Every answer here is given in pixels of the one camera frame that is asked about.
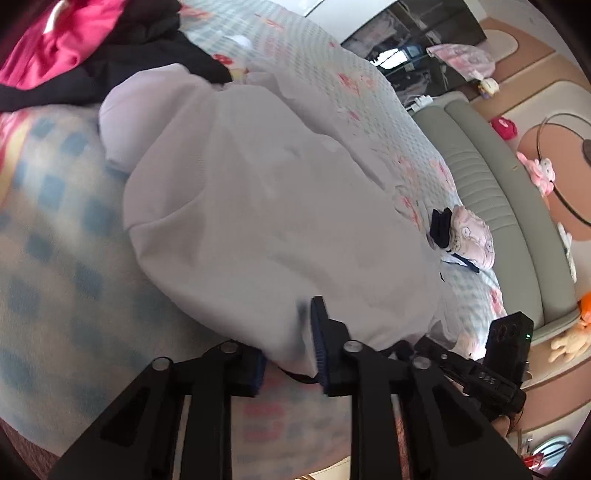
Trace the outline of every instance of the tan plush toy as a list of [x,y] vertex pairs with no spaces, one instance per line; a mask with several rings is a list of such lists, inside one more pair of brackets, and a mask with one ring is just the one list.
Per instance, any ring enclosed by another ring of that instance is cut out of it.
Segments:
[[570,362],[573,358],[585,353],[590,346],[591,326],[586,326],[583,322],[580,322],[568,329],[563,335],[552,340],[550,348],[553,351],[548,360],[553,362],[561,355],[565,355],[565,361]]

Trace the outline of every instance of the white garment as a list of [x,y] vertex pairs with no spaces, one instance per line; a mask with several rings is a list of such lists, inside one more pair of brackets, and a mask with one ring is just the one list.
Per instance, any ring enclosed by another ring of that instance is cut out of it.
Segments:
[[107,158],[131,172],[124,224],[149,278],[296,373],[316,374],[315,295],[376,349],[438,322],[455,340],[437,254],[394,208],[400,179],[311,87],[250,70],[259,85],[222,91],[179,65],[139,72],[101,106]]

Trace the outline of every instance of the bed sheet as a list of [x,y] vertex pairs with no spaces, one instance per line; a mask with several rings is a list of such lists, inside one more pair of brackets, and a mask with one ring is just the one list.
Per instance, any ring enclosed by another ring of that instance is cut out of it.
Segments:
[[[239,79],[257,56],[324,91],[402,172],[397,209],[425,232],[460,203],[441,156],[369,63],[266,1],[192,1],[188,37]],[[125,176],[107,168],[95,108],[49,106],[0,121],[0,417],[61,455],[150,359],[182,361],[221,338],[182,314],[139,270],[121,226]],[[502,311],[492,272],[441,264],[459,299],[462,347],[482,353]],[[270,366],[261,395],[232,403],[235,478],[290,479],[349,452],[348,399]]]

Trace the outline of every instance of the black garment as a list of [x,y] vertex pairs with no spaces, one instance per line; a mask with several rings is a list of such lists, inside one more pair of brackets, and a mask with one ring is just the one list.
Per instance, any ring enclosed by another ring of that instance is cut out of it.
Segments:
[[178,31],[177,0],[129,0],[115,28],[81,65],[31,89],[0,85],[0,112],[30,106],[102,102],[141,70],[180,63],[210,83],[232,81],[228,69]]
[[[452,211],[446,208],[444,211],[433,210],[431,215],[431,227],[429,229],[429,235],[433,238],[433,241],[439,248],[448,249],[449,242],[451,239],[450,230],[452,228]],[[468,269],[474,273],[480,273],[480,268],[469,261],[467,258],[461,257],[458,254],[452,254],[453,257],[464,263]]]

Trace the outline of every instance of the folded clothes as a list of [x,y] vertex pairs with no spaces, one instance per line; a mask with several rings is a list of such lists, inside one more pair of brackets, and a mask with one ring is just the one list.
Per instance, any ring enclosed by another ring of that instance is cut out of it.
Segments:
[[54,103],[99,103],[134,73],[171,63],[211,83],[231,82],[224,65],[178,31],[179,9],[177,0],[129,0],[105,41],[77,67],[30,90],[0,85],[0,112]]
[[85,61],[113,30],[126,0],[59,0],[27,29],[0,68],[0,83],[34,88]]
[[453,212],[433,210],[429,235],[439,248],[473,271],[489,270],[495,263],[491,230],[463,205],[456,205]]
[[257,67],[219,90],[171,65],[105,99],[101,137],[131,172],[124,226],[140,267],[191,317],[298,374],[316,374],[314,295],[374,348],[430,330],[453,343],[439,258],[392,208],[379,180],[394,174],[369,138],[309,85]]

